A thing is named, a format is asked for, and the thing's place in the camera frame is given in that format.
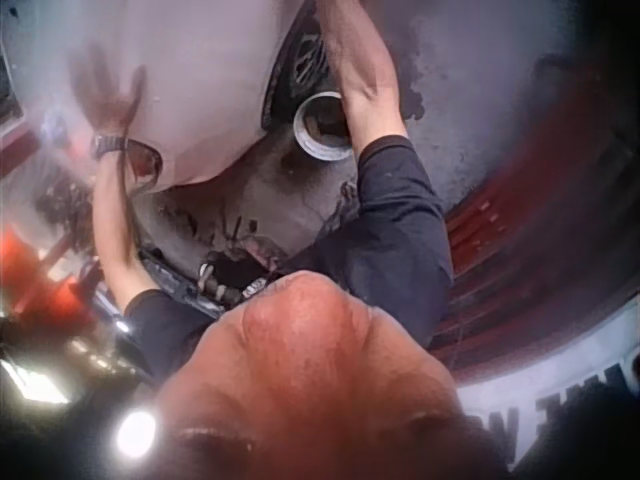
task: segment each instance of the watch strap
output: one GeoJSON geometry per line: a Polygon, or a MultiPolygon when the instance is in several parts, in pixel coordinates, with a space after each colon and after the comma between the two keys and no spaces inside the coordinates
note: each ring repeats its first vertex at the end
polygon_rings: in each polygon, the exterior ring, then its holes
{"type": "Polygon", "coordinates": [[[99,135],[94,137],[92,146],[92,156],[100,160],[109,152],[126,152],[127,137],[99,135]]]}

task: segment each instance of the rim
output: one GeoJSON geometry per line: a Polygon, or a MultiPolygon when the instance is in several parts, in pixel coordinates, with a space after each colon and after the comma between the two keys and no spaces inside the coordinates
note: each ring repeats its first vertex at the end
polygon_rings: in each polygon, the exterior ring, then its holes
{"type": "Polygon", "coordinates": [[[292,96],[297,96],[313,87],[318,76],[327,68],[327,55],[322,37],[317,33],[305,34],[296,49],[289,79],[292,96]]]}

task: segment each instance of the wheel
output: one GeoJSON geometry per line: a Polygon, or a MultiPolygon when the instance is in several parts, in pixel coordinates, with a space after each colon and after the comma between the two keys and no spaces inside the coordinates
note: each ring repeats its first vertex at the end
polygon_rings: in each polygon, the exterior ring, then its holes
{"type": "Polygon", "coordinates": [[[271,72],[262,110],[262,128],[290,123],[329,72],[314,2],[305,2],[285,38],[271,72]]]}

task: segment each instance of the dark shirt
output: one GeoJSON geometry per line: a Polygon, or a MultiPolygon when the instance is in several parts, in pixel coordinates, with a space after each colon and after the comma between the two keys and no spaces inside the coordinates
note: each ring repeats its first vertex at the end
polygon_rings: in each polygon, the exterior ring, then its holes
{"type": "MultiPolygon", "coordinates": [[[[425,346],[446,311],[451,254],[441,202],[411,142],[388,136],[358,163],[359,217],[291,258],[275,277],[311,270],[380,307],[425,346]]],[[[127,307],[134,339],[157,381],[191,356],[214,321],[155,290],[127,307]]]]}

